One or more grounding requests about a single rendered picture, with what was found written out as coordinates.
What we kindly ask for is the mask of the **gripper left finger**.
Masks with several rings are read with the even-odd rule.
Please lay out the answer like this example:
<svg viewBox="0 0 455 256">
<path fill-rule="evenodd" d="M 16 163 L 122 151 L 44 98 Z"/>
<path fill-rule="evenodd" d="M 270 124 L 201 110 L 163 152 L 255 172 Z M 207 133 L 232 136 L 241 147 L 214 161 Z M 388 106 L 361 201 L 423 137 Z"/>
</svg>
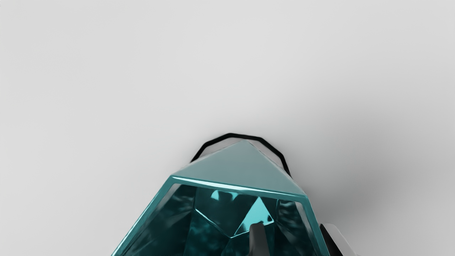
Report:
<svg viewBox="0 0 455 256">
<path fill-rule="evenodd" d="M 267 236 L 263 223 L 255 223 L 250 225 L 248 256 L 270 256 Z"/>
</svg>

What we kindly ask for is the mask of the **teal faceted mug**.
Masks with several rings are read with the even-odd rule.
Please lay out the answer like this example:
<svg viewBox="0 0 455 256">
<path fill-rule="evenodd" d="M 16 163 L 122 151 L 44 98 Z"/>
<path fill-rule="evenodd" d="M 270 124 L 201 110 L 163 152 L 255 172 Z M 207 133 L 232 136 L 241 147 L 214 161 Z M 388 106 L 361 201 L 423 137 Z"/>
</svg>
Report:
<svg viewBox="0 0 455 256">
<path fill-rule="evenodd" d="M 330 256 L 306 193 L 240 140 L 170 175 L 112 256 L 247 256 L 256 223 L 270 256 Z"/>
</svg>

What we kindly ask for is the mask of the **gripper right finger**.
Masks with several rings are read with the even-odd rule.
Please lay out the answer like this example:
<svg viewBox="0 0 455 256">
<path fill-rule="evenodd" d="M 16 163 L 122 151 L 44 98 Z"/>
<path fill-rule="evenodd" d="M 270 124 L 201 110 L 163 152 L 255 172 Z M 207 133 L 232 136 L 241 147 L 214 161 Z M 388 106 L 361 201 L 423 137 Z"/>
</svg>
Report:
<svg viewBox="0 0 455 256">
<path fill-rule="evenodd" d="M 330 256 L 357 256 L 339 229 L 331 223 L 320 224 Z"/>
</svg>

